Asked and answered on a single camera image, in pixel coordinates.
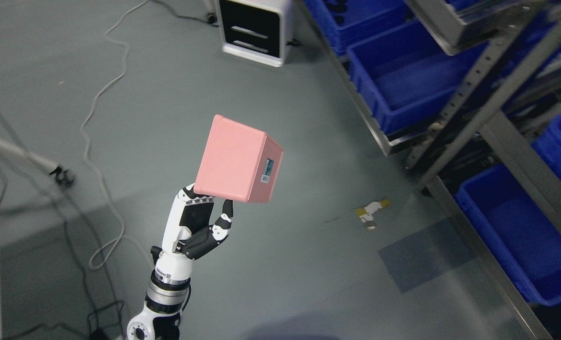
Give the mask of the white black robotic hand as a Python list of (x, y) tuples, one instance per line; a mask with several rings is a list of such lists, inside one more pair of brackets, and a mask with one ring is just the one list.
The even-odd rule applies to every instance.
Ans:
[(194, 191), (194, 184), (179, 190), (174, 197), (165, 231), (162, 251), (198, 260), (228, 239), (234, 215), (234, 202), (226, 199), (220, 216), (211, 222), (214, 196)]

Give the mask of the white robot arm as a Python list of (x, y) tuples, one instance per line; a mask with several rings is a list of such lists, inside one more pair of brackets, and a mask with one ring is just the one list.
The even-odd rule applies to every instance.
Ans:
[(191, 293), (193, 261), (151, 247), (154, 269), (143, 308), (127, 325), (127, 340), (179, 340), (184, 308)]

